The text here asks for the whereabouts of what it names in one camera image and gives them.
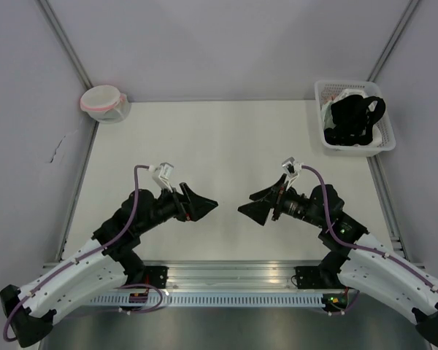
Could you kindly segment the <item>white pink mesh laundry bag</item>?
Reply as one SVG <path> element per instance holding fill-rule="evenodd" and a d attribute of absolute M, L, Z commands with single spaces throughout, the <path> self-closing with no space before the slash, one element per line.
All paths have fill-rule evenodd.
<path fill-rule="evenodd" d="M 116 87 L 99 85 L 92 87 L 81 96 L 80 108 L 98 123 L 114 124 L 128 117 L 131 103 L 127 95 Z"/>

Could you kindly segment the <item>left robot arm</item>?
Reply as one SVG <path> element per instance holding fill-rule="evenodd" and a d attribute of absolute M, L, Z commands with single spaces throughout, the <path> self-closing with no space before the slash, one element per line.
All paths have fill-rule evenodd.
<path fill-rule="evenodd" d="M 23 347 L 45 338 L 65 316 L 110 289 L 140 287 L 145 264 L 134 251 L 142 234 L 169 219 L 197 222 L 218 207 L 186 183 L 180 190 L 162 190 L 159 197 L 135 189 L 120 208 L 69 258 L 35 281 L 0 291 L 7 318 L 3 336 Z"/>

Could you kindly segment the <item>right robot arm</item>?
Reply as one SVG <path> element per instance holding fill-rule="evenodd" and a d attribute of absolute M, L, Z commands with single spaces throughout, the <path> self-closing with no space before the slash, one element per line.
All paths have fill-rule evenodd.
<path fill-rule="evenodd" d="M 320 181 L 309 196 L 297 193 L 286 175 L 250 195 L 238 208 L 260 225 L 288 215 L 318 227 L 329 253 L 319 265 L 321 284 L 362 292 L 397 311 L 438 348 L 438 278 L 389 249 L 343 210 L 344 201 Z"/>

